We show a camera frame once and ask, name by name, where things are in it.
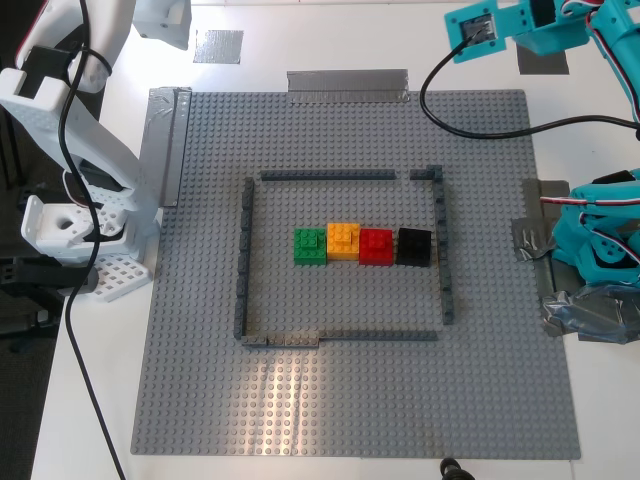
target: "white 3d-printed part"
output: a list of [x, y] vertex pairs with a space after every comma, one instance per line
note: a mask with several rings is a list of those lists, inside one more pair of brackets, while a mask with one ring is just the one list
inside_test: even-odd
[[125, 255], [100, 255], [95, 268], [98, 286], [88, 295], [103, 302], [126, 295], [152, 279], [147, 267]]

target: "yellow lego brick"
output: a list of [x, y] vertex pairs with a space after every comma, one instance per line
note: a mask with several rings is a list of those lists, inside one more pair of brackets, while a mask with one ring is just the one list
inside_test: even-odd
[[327, 260], [358, 260], [360, 225], [330, 223], [327, 227]]

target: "red lego brick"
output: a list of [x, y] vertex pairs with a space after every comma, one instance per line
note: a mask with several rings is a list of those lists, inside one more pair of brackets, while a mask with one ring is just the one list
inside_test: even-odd
[[393, 265], [393, 230], [360, 229], [360, 265]]

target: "green lego brick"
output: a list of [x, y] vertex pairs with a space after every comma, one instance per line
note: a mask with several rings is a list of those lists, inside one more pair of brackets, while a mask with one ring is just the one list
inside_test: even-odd
[[295, 265], [327, 264], [327, 232], [324, 228], [296, 228], [293, 236]]

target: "white table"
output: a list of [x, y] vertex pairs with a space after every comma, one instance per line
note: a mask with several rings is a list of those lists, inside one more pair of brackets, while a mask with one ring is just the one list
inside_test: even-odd
[[[445, 12], [460, 5], [194, 7], [188, 52], [130, 35], [107, 86], [102, 123], [138, 154], [149, 88], [286, 91], [287, 70], [406, 68], [418, 90], [448, 51]], [[244, 30], [240, 65], [193, 64], [195, 30]], [[532, 124], [585, 113], [630, 118], [627, 100], [594, 45], [568, 52], [571, 74], [520, 76], [507, 52], [447, 66], [434, 89], [524, 89]], [[572, 187], [638, 167], [633, 132], [571, 126], [534, 137], [542, 179]], [[156, 245], [146, 263], [153, 267]], [[97, 396], [131, 480], [437, 479], [439, 460], [133, 456], [129, 453], [151, 285], [112, 304], [80, 299], [73, 321]], [[634, 478], [640, 453], [640, 343], [565, 338], [578, 420], [578, 461], [463, 461], [478, 480]], [[60, 330], [33, 470], [35, 480], [115, 479], [69, 340]]]

